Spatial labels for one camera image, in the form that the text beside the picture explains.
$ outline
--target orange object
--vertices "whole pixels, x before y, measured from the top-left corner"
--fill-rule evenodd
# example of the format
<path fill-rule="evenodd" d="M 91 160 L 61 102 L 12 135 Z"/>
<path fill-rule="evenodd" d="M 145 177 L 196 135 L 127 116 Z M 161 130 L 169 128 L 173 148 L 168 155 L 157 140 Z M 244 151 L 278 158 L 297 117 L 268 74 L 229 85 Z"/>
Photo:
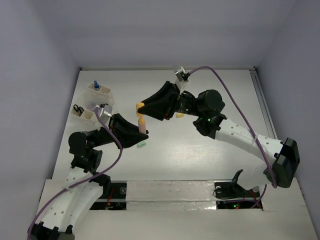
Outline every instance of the orange object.
<path fill-rule="evenodd" d="M 138 113 L 138 109 L 143 107 L 144 105 L 145 104 L 143 102 L 138 102 L 136 104 L 136 115 L 139 117 L 139 120 L 138 120 L 139 133 L 147 134 L 146 121 L 143 118 L 143 114 Z"/>
<path fill-rule="evenodd" d="M 182 117 L 184 117 L 185 115 L 183 114 L 183 113 L 177 113 L 176 115 L 175 115 L 177 118 L 182 118 Z"/>

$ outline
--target gray wall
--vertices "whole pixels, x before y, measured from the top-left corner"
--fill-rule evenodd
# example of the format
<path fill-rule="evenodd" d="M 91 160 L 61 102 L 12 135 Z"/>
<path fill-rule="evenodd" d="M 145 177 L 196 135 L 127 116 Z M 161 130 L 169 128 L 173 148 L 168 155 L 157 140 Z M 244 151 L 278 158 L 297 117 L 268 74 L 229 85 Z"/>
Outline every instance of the gray wall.
<path fill-rule="evenodd" d="M 295 0 L 46 2 L 82 67 L 252 67 Z"/>
<path fill-rule="evenodd" d="M 27 238 L 79 73 L 41 2 L 0 1 L 0 238 L 6 240 Z"/>
<path fill-rule="evenodd" d="M 297 140 L 298 180 L 320 234 L 320 1 L 298 1 L 258 75 L 278 137 Z"/>

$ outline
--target small white container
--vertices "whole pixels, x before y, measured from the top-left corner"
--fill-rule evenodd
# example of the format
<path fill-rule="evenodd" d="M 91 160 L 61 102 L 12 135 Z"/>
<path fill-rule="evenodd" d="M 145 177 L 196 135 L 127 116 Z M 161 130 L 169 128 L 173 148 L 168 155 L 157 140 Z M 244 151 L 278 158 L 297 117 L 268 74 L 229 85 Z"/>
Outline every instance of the small white container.
<path fill-rule="evenodd" d="M 81 122 L 95 124 L 97 121 L 95 113 L 86 109 L 83 109 L 83 113 L 80 115 L 80 113 L 75 111 L 75 109 L 72 106 L 70 114 L 73 115 L 76 119 L 80 120 Z"/>
<path fill-rule="evenodd" d="M 90 92 L 93 92 L 93 94 L 98 95 L 98 96 L 103 96 L 106 97 L 107 99 L 114 99 L 114 96 L 111 92 L 111 89 L 106 87 L 106 86 L 102 86 L 99 84 L 99 90 L 95 90 L 95 84 L 92 82 L 89 84 L 88 89 Z"/>

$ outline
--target small green object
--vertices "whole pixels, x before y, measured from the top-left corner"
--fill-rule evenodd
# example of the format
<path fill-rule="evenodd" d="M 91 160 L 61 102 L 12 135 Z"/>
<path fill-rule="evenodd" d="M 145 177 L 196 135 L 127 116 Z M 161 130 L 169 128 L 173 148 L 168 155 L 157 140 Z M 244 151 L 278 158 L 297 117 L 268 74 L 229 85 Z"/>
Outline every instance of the small green object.
<path fill-rule="evenodd" d="M 139 142 L 136 146 L 137 146 L 138 149 L 139 149 L 139 148 L 144 147 L 145 145 L 147 145 L 147 143 L 146 143 L 145 141 L 141 141 L 141 142 Z"/>

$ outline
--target white table surface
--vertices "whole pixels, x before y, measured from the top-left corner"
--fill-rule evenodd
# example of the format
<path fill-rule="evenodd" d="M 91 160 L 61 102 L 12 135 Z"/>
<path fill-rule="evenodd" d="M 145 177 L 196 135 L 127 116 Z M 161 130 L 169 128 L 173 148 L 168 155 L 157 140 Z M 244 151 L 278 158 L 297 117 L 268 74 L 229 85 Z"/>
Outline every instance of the white table surface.
<path fill-rule="evenodd" d="M 218 73 L 229 87 L 238 105 L 247 116 L 253 129 L 267 136 L 267 128 L 248 70 L 219 70 Z M 175 81 L 171 70 L 133 71 L 81 71 L 78 77 L 72 105 L 87 86 L 98 83 L 112 89 L 120 114 L 129 122 L 138 124 L 136 103 L 158 91 L 165 81 Z M 217 78 L 209 70 L 200 70 L 190 77 L 187 90 L 197 96 L 208 90 L 218 90 L 226 104 L 222 113 L 234 122 L 245 126 L 245 122 L 230 101 Z M 79 124 L 68 116 L 61 147 L 56 161 L 53 179 L 65 178 L 73 156 L 69 153 L 68 138 L 77 131 L 91 130 L 95 126 Z M 261 163 L 253 155 L 232 145 L 200 135 L 192 122 L 197 118 L 173 117 L 169 121 L 158 121 L 146 116 L 149 130 L 147 145 L 125 149 L 119 163 L 108 172 L 114 181 L 129 180 L 226 180 L 232 179 L 236 171 L 251 170 Z M 98 171 L 107 168 L 118 156 L 114 144 L 97 149 L 103 150 Z"/>
<path fill-rule="evenodd" d="M 39 208 L 61 189 L 63 183 L 63 180 L 46 180 Z M 172 210 L 170 203 L 167 204 L 168 207 L 160 209 L 147 206 L 135 207 L 135 210 L 90 210 L 75 227 L 75 239 L 317 240 L 296 179 L 290 188 L 269 187 L 262 200 L 263 211 Z"/>

